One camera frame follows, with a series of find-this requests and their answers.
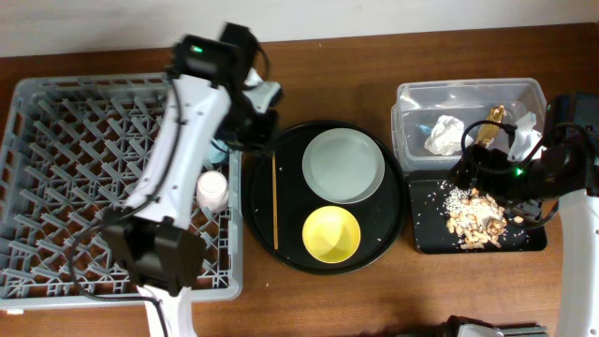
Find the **gold foil wrapper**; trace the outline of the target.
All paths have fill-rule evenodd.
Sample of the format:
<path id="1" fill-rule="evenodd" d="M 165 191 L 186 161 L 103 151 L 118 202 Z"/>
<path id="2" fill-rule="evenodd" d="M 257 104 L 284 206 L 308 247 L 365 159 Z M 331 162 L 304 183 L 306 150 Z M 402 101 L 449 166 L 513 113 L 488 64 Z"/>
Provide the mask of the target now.
<path id="1" fill-rule="evenodd" d="M 486 117 L 488 123 L 482 124 L 480 126 L 476 135 L 475 143 L 484 146 L 485 148 L 489 148 L 501 130 L 501 127 L 492 125 L 491 122 L 500 124 L 506 115 L 507 113 L 504 105 L 491 108 Z"/>

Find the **pink cup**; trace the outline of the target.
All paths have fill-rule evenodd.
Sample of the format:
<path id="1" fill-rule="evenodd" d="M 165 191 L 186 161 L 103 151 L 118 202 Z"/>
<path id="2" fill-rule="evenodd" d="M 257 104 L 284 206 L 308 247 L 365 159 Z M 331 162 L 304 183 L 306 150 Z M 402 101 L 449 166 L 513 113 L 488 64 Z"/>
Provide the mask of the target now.
<path id="1" fill-rule="evenodd" d="M 228 182 L 216 170 L 202 173 L 197 180 L 197 204 L 201 209 L 219 213 L 228 207 Z"/>

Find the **wooden chopstick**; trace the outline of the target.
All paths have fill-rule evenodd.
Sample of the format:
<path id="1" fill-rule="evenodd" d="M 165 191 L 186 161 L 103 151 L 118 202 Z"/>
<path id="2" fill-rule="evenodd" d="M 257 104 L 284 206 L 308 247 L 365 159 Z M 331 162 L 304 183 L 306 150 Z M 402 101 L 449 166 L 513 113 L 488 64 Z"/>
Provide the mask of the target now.
<path id="1" fill-rule="evenodd" d="M 271 155 L 271 184 L 272 184 L 272 230 L 273 230 L 273 249 L 279 250 L 278 239 L 278 198 L 277 198 L 277 165 L 276 152 Z"/>

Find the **light blue cup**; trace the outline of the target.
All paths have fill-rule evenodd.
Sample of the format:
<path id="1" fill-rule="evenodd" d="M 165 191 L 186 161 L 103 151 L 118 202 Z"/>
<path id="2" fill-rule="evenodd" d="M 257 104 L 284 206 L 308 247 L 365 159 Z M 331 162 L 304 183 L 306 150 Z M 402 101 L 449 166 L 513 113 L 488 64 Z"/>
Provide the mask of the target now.
<path id="1" fill-rule="evenodd" d="M 216 165 L 227 162 L 228 158 L 229 147 L 221 140 L 212 139 L 209 151 L 206 154 L 206 160 Z"/>

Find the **grey round plate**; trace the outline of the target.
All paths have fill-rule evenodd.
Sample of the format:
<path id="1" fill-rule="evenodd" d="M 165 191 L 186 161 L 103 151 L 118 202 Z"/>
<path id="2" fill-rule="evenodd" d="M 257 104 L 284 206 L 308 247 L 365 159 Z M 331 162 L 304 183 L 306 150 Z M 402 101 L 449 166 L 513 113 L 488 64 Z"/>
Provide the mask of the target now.
<path id="1" fill-rule="evenodd" d="M 311 190 L 337 204 L 369 198 L 386 172 L 379 146 L 365 133 L 351 128 L 333 128 L 314 137 L 304 151 L 301 168 Z"/>

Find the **yellow bowl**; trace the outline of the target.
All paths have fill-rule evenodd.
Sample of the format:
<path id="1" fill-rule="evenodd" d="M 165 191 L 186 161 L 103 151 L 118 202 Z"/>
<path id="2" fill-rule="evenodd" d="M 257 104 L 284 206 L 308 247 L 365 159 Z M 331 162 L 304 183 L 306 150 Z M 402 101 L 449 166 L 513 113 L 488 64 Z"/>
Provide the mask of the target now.
<path id="1" fill-rule="evenodd" d="M 324 206 L 310 213 L 301 234 L 307 252 L 326 264 L 346 261 L 356 253 L 361 242 L 358 219 L 339 206 Z"/>

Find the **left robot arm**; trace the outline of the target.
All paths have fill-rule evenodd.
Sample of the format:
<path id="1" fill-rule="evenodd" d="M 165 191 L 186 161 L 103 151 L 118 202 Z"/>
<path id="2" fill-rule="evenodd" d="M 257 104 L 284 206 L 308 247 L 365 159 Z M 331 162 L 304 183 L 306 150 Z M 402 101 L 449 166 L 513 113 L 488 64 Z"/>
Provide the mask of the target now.
<path id="1" fill-rule="evenodd" d="M 217 39 L 186 35 L 172 49 L 165 114 L 150 160 L 121 209 L 105 209 L 99 224 L 79 234 L 66 253 L 72 282 L 74 257 L 90 236 L 101 238 L 138 290 L 153 336 L 193 336 L 193 284 L 206 243 L 192 234 L 192 200 L 203 162 L 215 140 L 235 151 L 266 154 L 277 134 L 275 105 L 282 86 L 259 76 L 265 52 L 252 31 L 228 22 Z"/>

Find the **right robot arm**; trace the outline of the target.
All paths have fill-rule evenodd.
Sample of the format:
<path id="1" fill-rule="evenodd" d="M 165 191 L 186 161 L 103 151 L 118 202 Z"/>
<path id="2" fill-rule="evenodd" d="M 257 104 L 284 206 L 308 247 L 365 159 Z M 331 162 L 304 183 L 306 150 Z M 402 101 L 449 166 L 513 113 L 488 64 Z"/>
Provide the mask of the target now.
<path id="1" fill-rule="evenodd" d="M 559 336 L 598 333 L 598 97 L 573 92 L 547 106 L 540 136 L 524 119 L 497 123 L 509 138 L 509 150 L 482 144 L 462 145 L 462 157 L 449 180 L 474 187 L 501 204 L 511 226 L 544 226 L 541 204 L 554 200 L 562 221 L 562 299 Z M 522 220 L 517 224 L 516 218 Z"/>

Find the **white tissue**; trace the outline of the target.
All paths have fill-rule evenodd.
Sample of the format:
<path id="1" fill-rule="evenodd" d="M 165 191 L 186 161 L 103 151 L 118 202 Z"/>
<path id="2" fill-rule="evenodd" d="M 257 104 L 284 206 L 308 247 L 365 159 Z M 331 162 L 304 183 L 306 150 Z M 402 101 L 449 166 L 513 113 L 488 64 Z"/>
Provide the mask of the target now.
<path id="1" fill-rule="evenodd" d="M 449 115 L 441 115 L 426 138 L 424 148 L 435 155 L 453 155 L 461 150 L 464 129 L 462 120 Z"/>

